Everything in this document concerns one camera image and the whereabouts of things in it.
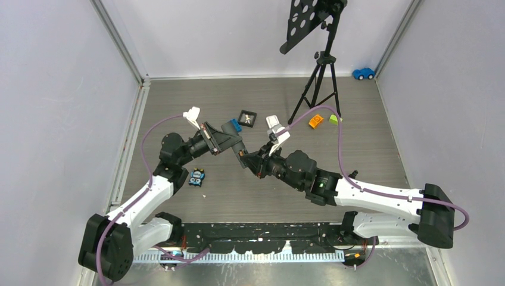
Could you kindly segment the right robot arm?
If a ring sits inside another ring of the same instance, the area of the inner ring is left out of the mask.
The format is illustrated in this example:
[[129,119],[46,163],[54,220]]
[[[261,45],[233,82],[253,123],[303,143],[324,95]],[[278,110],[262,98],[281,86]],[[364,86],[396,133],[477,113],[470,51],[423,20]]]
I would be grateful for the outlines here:
[[300,150],[286,158],[279,151],[241,151],[238,157],[256,177],[275,177],[304,192],[314,204],[368,209],[368,213],[345,213],[340,237],[347,244],[362,238],[398,236],[415,237],[431,247],[453,247],[455,207],[438,185],[406,189],[365,183],[319,168]]

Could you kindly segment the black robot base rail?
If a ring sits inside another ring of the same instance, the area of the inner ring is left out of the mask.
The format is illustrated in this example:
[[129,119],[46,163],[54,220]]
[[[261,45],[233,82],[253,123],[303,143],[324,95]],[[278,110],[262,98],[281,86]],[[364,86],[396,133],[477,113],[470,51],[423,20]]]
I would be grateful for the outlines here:
[[294,254],[358,250],[376,243],[361,238],[347,226],[330,222],[180,223],[175,233],[158,243],[190,253],[278,254],[289,247]]

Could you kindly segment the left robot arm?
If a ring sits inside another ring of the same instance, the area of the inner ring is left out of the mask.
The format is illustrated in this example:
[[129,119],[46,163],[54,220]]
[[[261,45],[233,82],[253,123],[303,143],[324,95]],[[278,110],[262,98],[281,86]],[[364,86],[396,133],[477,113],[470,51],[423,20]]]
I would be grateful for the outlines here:
[[183,237],[180,218],[161,212],[149,222],[145,219],[184,185],[189,175],[185,164],[228,148],[236,155],[246,151],[232,122],[220,129],[205,122],[188,140],[176,132],[165,135],[159,163],[154,170],[147,170],[147,183],[120,207],[104,215],[93,214],[86,222],[79,265],[96,272],[102,285],[112,285],[127,274],[134,258],[149,248],[161,242],[177,246]]

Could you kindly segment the white remote control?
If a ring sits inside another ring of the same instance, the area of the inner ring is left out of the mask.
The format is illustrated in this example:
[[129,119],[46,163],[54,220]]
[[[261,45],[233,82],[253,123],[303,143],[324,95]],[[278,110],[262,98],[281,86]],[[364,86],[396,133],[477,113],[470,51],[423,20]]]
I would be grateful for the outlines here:
[[276,134],[279,132],[279,129],[282,127],[277,115],[270,115],[266,117],[266,123],[268,126],[267,134]]

